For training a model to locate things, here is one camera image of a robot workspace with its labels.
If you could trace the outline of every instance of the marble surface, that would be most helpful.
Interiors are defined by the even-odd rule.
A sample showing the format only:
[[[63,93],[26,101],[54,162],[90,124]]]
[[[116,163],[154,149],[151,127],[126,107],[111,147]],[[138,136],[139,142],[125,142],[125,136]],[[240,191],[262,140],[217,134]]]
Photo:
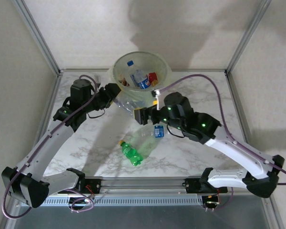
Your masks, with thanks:
[[[83,73],[64,73],[57,93],[52,115],[62,106],[70,95],[70,86]],[[101,86],[110,82],[104,72],[85,73],[96,76]],[[174,72],[174,78],[193,74],[193,72]],[[221,93],[227,125],[234,135],[242,137],[236,111],[224,73],[203,73],[211,77]],[[187,96],[192,108],[205,112],[221,121],[217,96],[213,86],[203,78],[185,80],[172,89]],[[105,115],[98,119],[87,119],[69,138],[45,171],[45,176],[63,172],[73,167],[82,170],[86,176],[102,177],[180,177],[201,175],[206,167],[228,169],[238,167],[224,154],[190,141],[177,138],[167,133],[156,139],[148,133],[153,126],[139,125],[122,108],[112,104]],[[130,142],[143,155],[141,165],[134,167],[123,155],[119,140]]]

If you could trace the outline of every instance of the crushed plastic bottle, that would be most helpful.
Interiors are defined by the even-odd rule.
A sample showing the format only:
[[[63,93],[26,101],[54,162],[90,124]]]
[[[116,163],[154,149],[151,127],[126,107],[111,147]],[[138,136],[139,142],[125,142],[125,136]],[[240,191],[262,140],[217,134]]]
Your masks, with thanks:
[[[137,152],[136,149],[132,148],[130,144],[121,140],[119,145],[122,147],[123,154],[130,160],[133,166],[137,166],[141,164],[143,161],[143,157]]]
[[[138,131],[139,136],[146,137],[146,136],[154,136],[156,138],[158,137],[164,137],[164,127],[162,125],[148,125],[148,128],[141,128]]]

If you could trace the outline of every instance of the blue bottle cap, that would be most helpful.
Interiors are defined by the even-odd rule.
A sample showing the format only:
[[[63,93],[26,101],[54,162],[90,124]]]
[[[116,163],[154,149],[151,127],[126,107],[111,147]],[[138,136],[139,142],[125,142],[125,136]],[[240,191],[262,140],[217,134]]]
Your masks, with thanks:
[[[127,62],[127,65],[128,65],[128,66],[132,66],[132,65],[133,65],[133,61]]]

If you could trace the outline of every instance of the robotic arm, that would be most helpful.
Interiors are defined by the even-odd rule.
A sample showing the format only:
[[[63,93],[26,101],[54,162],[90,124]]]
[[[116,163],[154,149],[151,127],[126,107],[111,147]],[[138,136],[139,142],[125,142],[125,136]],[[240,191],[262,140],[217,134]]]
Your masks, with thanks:
[[[222,152],[243,167],[223,171],[206,168],[200,178],[202,187],[241,187],[259,197],[268,198],[277,186],[279,171],[270,163],[282,168],[284,158],[259,152],[236,137],[231,139],[218,120],[208,114],[194,112],[189,100],[178,92],[167,95],[163,101],[158,100],[158,105],[136,109],[134,118],[142,125],[150,119],[153,124],[162,122],[177,128],[184,137]],[[266,162],[249,154],[241,145],[259,154]]]
[[[2,179],[8,195],[37,208],[47,196],[61,190],[76,188],[83,191],[85,174],[81,171],[69,168],[63,173],[48,177],[43,177],[43,173],[62,144],[86,120],[86,115],[91,111],[108,108],[119,94],[120,88],[115,83],[109,83],[100,88],[95,97],[91,91],[94,88],[90,81],[74,81],[71,96],[56,112],[45,135],[15,168],[6,167],[3,170]],[[231,139],[224,125],[208,114],[194,112],[188,99],[178,92],[167,95],[163,101],[158,100],[158,105],[136,109],[134,118],[142,125],[151,120],[153,124],[163,122],[177,128],[184,137],[217,149],[243,167],[224,171],[206,168],[198,186],[190,186],[188,179],[185,179],[187,192],[214,193],[221,187],[242,187],[259,197],[267,198],[277,186],[279,170],[270,163],[282,168],[284,159],[281,156],[269,156],[239,139]],[[249,154],[242,146],[259,154],[264,162]]]
[[[86,120],[86,115],[91,111],[108,108],[121,91],[117,84],[109,83],[104,88],[100,88],[92,98],[91,92],[94,90],[97,88],[94,89],[90,81],[75,80],[71,86],[70,97],[66,98],[63,106],[58,109],[53,122],[40,141],[15,168],[6,167],[3,170],[2,179],[6,188],[10,186],[8,194],[11,197],[32,208],[37,208],[47,196],[53,193],[67,188],[76,188],[80,191],[84,189],[85,174],[74,168],[68,168],[63,173],[49,177],[43,177],[43,173],[62,144]]]

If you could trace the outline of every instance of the cable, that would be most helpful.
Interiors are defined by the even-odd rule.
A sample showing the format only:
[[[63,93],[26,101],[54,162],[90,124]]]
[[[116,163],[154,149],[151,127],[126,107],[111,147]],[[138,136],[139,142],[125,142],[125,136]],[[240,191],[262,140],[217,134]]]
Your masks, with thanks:
[[[217,193],[217,197],[218,197],[218,202],[219,202],[219,204],[220,204],[220,195],[219,195],[219,192]]]
[[[12,186],[12,184],[14,183],[14,181],[17,179],[17,177],[25,170],[25,168],[27,166],[30,165],[30,163],[32,162],[32,160],[35,158],[35,156],[39,153],[39,151],[41,150],[41,148],[44,146],[44,144],[48,141],[48,139],[61,127],[63,126],[68,120],[70,120],[74,115],[76,115],[80,110],[82,110],[83,108],[85,108],[89,103],[92,102],[92,100],[95,98],[96,93],[97,93],[97,83],[96,81],[88,76],[88,75],[81,75],[79,78],[83,78],[86,77],[88,79],[90,79],[93,83],[94,83],[94,87],[96,88],[94,90],[94,93],[92,95],[92,97],[90,98],[89,101],[87,101],[83,106],[79,107],[77,110],[75,110],[71,115],[69,115],[66,119],[64,119],[61,123],[59,123],[52,131],[50,131],[50,133],[48,133],[48,135],[46,135],[46,137],[42,140],[42,142],[37,146],[37,148],[35,149],[35,151],[33,152],[33,154],[30,156],[30,158],[28,159],[28,161],[18,170],[18,172],[16,173],[16,175],[10,180],[10,182],[8,183],[8,185],[6,186],[6,189],[4,191],[3,194],[3,199],[2,199],[2,205],[1,205],[1,209],[2,209],[2,213],[4,214],[5,217],[9,218],[9,219],[19,219],[21,217],[23,217],[24,215],[26,215],[30,210],[31,207],[24,212],[23,214],[19,215],[19,216],[12,216],[10,215],[5,207],[6,204],[6,197],[9,193],[9,190]]]
[[[220,190],[218,189],[217,190],[217,193],[216,194],[213,194],[213,195],[211,195],[212,197],[215,197],[215,196],[218,196],[219,197],[219,192],[220,192]]]
[[[188,78],[191,78],[191,77],[203,77],[205,79],[207,79],[212,85],[213,87],[215,88],[216,90],[216,93],[217,93],[217,97],[218,97],[218,103],[219,103],[219,109],[220,109],[220,115],[221,115],[221,118],[223,120],[223,124],[224,124],[224,128],[225,128],[225,131],[226,131],[226,134],[228,135],[228,137],[232,140],[232,141],[236,141],[235,138],[231,135],[229,129],[228,129],[228,126],[226,124],[226,121],[225,121],[225,116],[224,116],[224,110],[223,110],[223,106],[222,106],[222,103],[221,103],[221,98],[220,98],[220,93],[219,93],[219,90],[216,86],[216,84],[214,83],[214,81],[209,78],[208,76],[206,75],[202,75],[202,74],[192,74],[192,75],[188,75],[188,76],[185,76],[179,80],[177,80],[176,82],[172,83],[171,85],[163,88],[163,89],[160,89],[159,92],[162,93],[168,89],[170,89],[171,87],[175,86],[176,84],[180,83],[181,81],[185,80],[185,79],[188,79]],[[280,168],[279,166],[265,160],[263,157],[261,157],[260,155],[256,154],[255,152],[253,152],[252,150],[248,149],[247,147],[245,147],[244,145],[242,145],[241,143],[237,142],[237,146],[239,146],[241,149],[243,149],[244,151],[246,151],[248,154],[250,154],[251,156],[261,160],[263,163],[265,164],[269,164],[271,165],[273,168],[281,171],[282,173],[285,173],[286,174],[286,171],[282,168]],[[278,183],[277,185],[286,185],[286,183]]]
[[[234,189],[233,187],[231,187],[231,195],[230,195],[230,198],[228,199],[227,202],[225,202],[223,205],[220,205],[219,207],[216,207],[214,209],[212,209],[212,211],[218,211],[220,209],[223,209],[225,208],[229,203],[231,203],[232,199],[233,199],[233,196],[234,196]],[[204,209],[208,210],[208,208],[205,206],[205,205],[201,205]]]
[[[90,191],[90,193],[91,193],[90,198],[91,198],[92,195],[93,195],[93,198],[92,198],[92,199],[94,199],[94,198],[95,198],[95,194],[92,192],[91,186],[90,186],[90,185],[86,185],[86,188],[87,188],[87,189]]]
[[[92,199],[90,199],[90,197],[88,196],[85,196],[83,193],[81,193],[80,191],[76,190],[76,189],[73,189],[73,188],[67,188],[65,189],[66,191],[69,191],[69,192],[73,192],[73,193],[76,193],[76,194],[79,194],[82,196],[82,198],[78,198],[76,199],[75,201],[73,201],[73,203],[71,204],[71,212],[75,211],[77,213],[80,213],[80,212],[84,212],[84,211],[89,211],[91,210],[93,207],[94,207],[94,201]],[[91,207],[87,208],[87,209],[82,209],[82,210],[75,210],[73,207],[74,207],[74,204],[83,200],[83,199],[87,199],[89,201],[89,203],[91,203]]]
[[[168,124],[166,124],[166,128],[167,128],[168,132],[169,132],[171,135],[175,136],[175,137],[178,137],[178,138],[184,138],[184,137],[185,137],[185,136],[178,136],[178,135],[173,134],[173,133],[170,131],[170,129],[168,128]]]
[[[103,114],[101,114],[101,115],[94,116],[94,117],[90,117],[90,115],[88,114],[88,117],[91,118],[91,119],[102,117],[102,116],[105,114],[105,109],[103,109],[103,111],[104,111],[104,112],[103,112]]]
[[[231,195],[230,195],[230,198],[228,199],[228,201],[225,202],[223,205],[216,207],[215,210],[217,211],[217,210],[225,208],[232,201],[233,196],[234,196],[234,190],[233,190],[233,187],[231,187]]]

